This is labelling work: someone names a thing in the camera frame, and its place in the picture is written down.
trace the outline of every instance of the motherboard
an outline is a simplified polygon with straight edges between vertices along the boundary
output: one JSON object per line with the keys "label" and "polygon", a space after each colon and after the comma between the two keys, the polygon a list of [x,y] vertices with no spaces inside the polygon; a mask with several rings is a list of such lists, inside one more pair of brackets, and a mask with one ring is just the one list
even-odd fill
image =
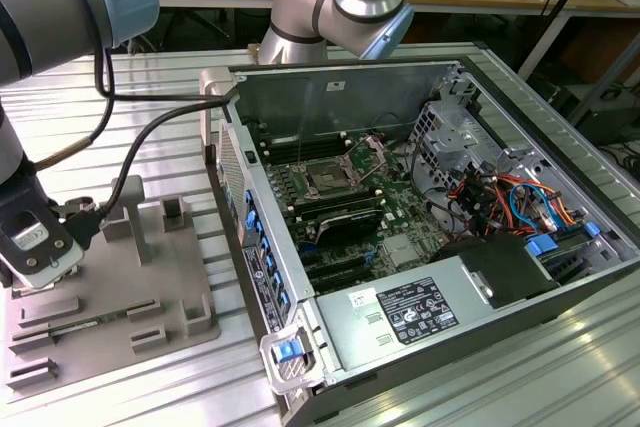
{"label": "motherboard", "polygon": [[[281,145],[263,161],[316,292],[424,265],[447,242],[410,181],[406,155],[375,134],[287,147],[288,155]],[[337,155],[315,157],[318,152]]]}

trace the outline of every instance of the label sticker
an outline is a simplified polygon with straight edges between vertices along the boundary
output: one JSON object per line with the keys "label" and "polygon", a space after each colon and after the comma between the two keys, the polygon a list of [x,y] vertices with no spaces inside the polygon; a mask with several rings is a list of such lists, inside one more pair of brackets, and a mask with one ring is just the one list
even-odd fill
{"label": "label sticker", "polygon": [[431,277],[380,292],[377,298],[396,337],[405,345],[459,323]]}
{"label": "label sticker", "polygon": [[276,304],[271,299],[271,292],[267,284],[267,277],[262,270],[258,249],[250,247],[243,250],[244,259],[253,279],[253,288],[257,294],[258,301],[264,319],[268,324],[270,332],[278,332],[283,327],[282,320],[276,309]]}
{"label": "label sticker", "polygon": [[357,292],[351,292],[349,294],[349,300],[354,309],[362,307],[363,305],[372,304],[376,301],[376,289],[370,287]]}
{"label": "label sticker", "polygon": [[345,81],[342,82],[329,82],[327,84],[327,92],[337,92],[339,90],[344,90],[344,86],[347,83]]}

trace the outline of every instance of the white paper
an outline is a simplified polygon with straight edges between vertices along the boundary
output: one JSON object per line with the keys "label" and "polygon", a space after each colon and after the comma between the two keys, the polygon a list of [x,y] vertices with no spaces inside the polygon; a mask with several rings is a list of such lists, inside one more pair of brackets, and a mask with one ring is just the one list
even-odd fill
{"label": "white paper", "polygon": [[352,292],[349,294],[349,300],[351,301],[351,305],[353,305],[354,309],[372,304],[378,300],[376,297],[376,289],[370,287],[368,289]]}

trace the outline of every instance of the chipset heatsink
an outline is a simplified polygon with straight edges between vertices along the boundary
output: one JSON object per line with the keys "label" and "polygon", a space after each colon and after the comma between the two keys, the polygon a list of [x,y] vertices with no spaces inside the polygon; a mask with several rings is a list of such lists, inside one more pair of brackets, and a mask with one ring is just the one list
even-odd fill
{"label": "chipset heatsink", "polygon": [[396,268],[420,260],[420,254],[415,249],[406,234],[394,235],[386,238],[382,244],[389,253],[391,262]]}

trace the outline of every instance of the power supply label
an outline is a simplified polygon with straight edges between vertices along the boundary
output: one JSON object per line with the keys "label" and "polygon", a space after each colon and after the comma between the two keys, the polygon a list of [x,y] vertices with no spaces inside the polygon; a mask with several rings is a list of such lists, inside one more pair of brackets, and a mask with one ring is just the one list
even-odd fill
{"label": "power supply label", "polygon": [[378,302],[405,345],[459,324],[431,277],[380,292]]}
{"label": "power supply label", "polygon": [[244,260],[249,269],[249,274],[251,275],[251,280],[253,281],[253,290],[258,297],[258,302],[260,302],[260,309],[262,310],[262,315],[267,323],[267,328],[270,332],[278,332],[282,329],[282,322],[280,321],[280,315],[278,315],[276,306],[271,298],[271,291],[267,284],[267,276],[265,275],[262,263],[260,262],[258,249],[255,247],[249,247],[247,249],[243,249],[243,253]]}

